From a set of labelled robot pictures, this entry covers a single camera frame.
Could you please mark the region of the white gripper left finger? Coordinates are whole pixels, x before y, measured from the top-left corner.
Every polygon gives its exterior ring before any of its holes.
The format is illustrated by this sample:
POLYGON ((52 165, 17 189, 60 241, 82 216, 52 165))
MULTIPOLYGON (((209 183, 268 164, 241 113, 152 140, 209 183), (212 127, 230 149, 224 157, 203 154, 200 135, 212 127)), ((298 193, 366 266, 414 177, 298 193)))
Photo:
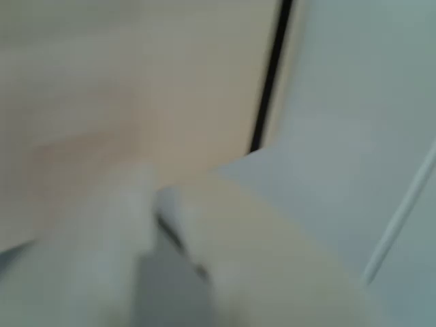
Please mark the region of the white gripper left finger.
POLYGON ((52 202, 59 222, 1 275, 2 326, 130 326, 154 250, 151 171, 112 172, 52 202))

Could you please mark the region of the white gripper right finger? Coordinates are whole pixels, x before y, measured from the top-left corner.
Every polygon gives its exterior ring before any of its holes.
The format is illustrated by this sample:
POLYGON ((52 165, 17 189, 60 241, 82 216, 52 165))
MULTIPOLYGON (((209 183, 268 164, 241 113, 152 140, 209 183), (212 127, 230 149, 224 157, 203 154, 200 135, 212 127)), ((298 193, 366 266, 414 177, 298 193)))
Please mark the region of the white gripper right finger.
POLYGON ((249 188, 206 174, 159 191, 157 210, 205 278, 218 326, 376 326, 360 282, 249 188))

